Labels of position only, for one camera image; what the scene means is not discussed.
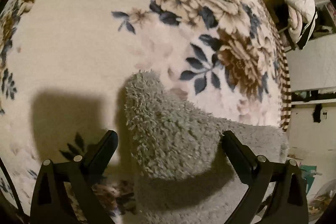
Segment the floral cream bed blanket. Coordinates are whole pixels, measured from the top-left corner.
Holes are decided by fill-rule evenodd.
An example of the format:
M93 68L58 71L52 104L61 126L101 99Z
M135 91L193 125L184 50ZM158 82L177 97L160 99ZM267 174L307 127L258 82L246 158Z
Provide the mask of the floral cream bed blanket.
M167 90L245 124L288 127L284 48L263 0L8 0L1 9L1 158L25 213L44 159L120 145L95 186L117 223L136 223L125 81Z

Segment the teal plastic basket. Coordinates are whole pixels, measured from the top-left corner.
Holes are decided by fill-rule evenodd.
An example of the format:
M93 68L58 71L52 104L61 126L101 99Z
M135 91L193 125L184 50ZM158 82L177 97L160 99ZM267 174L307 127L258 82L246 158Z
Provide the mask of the teal plastic basket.
M315 176L317 175L317 167L315 165L300 165L302 178L306 180L307 187L311 187Z

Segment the white jacket on rack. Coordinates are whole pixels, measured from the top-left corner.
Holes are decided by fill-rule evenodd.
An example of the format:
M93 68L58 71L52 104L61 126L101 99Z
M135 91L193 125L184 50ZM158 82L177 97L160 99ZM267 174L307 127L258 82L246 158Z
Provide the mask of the white jacket on rack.
M288 42L290 49L302 50L313 36L318 18L315 0L283 0L288 6Z

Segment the grey fluffy fleece pants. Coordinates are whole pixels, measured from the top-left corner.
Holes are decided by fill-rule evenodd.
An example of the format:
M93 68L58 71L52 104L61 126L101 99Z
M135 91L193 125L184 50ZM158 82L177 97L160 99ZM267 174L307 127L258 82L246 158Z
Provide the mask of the grey fluffy fleece pants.
M125 84L134 193L141 223L223 223L242 199L242 184L220 147L232 131L275 162L288 154L285 133L217 118L165 89L154 72Z

